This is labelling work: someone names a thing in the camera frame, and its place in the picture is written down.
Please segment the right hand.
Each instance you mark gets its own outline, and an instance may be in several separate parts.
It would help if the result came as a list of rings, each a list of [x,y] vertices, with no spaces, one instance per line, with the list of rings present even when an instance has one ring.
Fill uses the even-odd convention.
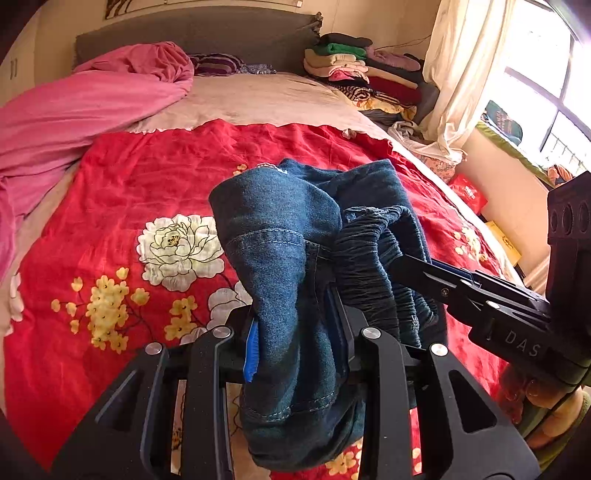
[[[511,421],[515,425],[519,425],[522,423],[522,417],[524,415],[524,408],[525,407],[535,407],[535,408],[539,408],[542,410],[547,410],[547,409],[543,409],[543,408],[534,406],[532,403],[530,403],[525,398],[525,390],[532,380],[537,380],[537,381],[541,382],[543,385],[547,385],[544,382],[542,382],[541,380],[527,376],[525,373],[523,373],[522,371],[520,371],[519,369],[517,369],[511,365],[508,365],[505,368],[505,370],[503,371],[503,373],[500,377],[497,402],[498,402],[500,408],[503,410],[503,412],[511,419]],[[532,436],[533,432],[535,431],[535,429],[537,427],[535,427],[531,431],[530,435],[526,439],[526,442],[530,439],[530,437]]]

